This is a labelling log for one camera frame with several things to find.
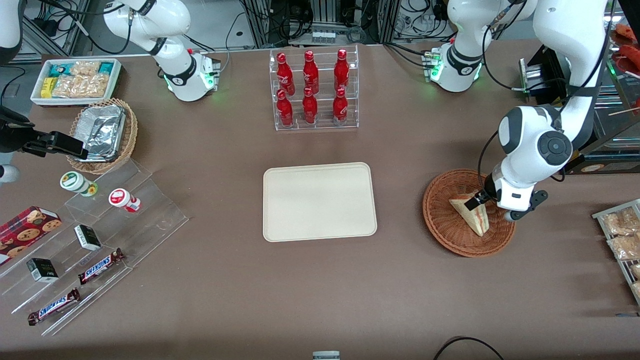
cookie box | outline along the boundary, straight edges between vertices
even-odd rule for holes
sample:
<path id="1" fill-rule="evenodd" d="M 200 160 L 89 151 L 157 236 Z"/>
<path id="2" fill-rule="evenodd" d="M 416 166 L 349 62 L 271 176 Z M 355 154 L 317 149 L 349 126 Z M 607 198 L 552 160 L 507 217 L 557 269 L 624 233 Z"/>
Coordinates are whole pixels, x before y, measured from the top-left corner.
<path id="1" fill-rule="evenodd" d="M 0 266 L 61 224 L 58 214 L 31 206 L 0 226 Z"/>
<path id="2" fill-rule="evenodd" d="M 109 81 L 107 82 L 107 88 L 104 92 L 103 97 L 84 97 L 84 98 L 73 98 L 73 99 L 63 99 L 63 98 L 46 98 L 42 97 L 40 91 L 42 90 L 43 85 L 45 85 L 45 79 L 49 77 L 51 72 L 51 68 L 57 65 L 62 65 L 66 63 L 73 63 L 75 61 L 99 61 L 102 63 L 112 63 L 113 68 L 111 68 L 111 73 L 109 75 Z M 93 104 L 98 101 L 105 101 L 111 98 L 113 91 L 116 88 L 116 84 L 118 82 L 118 76 L 120 75 L 120 69 L 122 65 L 120 62 L 114 58 L 67 58 L 67 59 L 53 59 L 47 60 L 42 64 L 42 69 L 40 70 L 40 75 L 38 76 L 38 80 L 36 80 L 36 85 L 33 87 L 33 91 L 31 93 L 31 101 L 34 104 L 40 106 L 82 106 L 87 104 Z"/>

yogurt cup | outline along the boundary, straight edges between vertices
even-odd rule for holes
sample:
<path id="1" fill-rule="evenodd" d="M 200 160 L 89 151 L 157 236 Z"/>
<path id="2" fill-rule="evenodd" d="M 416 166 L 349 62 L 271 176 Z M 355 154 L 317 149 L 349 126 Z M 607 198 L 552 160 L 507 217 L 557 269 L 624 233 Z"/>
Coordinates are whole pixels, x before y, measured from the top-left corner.
<path id="1" fill-rule="evenodd" d="M 70 171 L 60 178 L 60 187 L 82 196 L 94 196 L 98 192 L 98 184 L 87 180 L 77 171 Z"/>
<path id="2" fill-rule="evenodd" d="M 109 203 L 116 208 L 123 208 L 130 213 L 140 210 L 140 199 L 131 195 L 127 190 L 118 188 L 109 195 Z"/>

red lid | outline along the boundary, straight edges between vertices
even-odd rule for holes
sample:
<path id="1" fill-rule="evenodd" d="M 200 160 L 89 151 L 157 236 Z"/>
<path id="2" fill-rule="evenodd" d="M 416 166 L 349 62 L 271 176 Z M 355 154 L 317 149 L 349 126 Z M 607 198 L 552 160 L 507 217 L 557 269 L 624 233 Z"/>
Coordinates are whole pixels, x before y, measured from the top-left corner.
<path id="1" fill-rule="evenodd" d="M 287 62 L 287 56 L 284 53 L 278 53 L 276 55 L 276 59 L 278 60 L 279 64 L 284 64 Z"/>
<path id="2" fill-rule="evenodd" d="M 109 195 L 109 202 L 114 206 L 122 206 L 127 200 L 127 190 L 118 188 Z"/>

beige tray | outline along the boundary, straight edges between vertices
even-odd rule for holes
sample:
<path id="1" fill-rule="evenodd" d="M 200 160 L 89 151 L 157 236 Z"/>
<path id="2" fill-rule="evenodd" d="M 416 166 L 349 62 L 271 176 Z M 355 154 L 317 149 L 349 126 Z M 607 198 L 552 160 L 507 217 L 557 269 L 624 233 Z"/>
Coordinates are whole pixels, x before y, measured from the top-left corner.
<path id="1" fill-rule="evenodd" d="M 271 168 L 263 186 L 262 235 L 267 241 L 370 236 L 378 228 L 365 163 Z"/>

aluminum foil container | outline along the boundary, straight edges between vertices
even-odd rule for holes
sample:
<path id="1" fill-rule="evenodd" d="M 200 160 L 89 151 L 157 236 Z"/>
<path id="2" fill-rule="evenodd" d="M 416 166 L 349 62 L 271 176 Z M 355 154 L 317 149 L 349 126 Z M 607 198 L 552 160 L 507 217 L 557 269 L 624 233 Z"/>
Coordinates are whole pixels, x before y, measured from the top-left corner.
<path id="1" fill-rule="evenodd" d="M 78 120 L 74 138 L 84 142 L 89 155 L 82 162 L 110 162 L 118 157 L 126 111 L 118 105 L 87 108 Z"/>

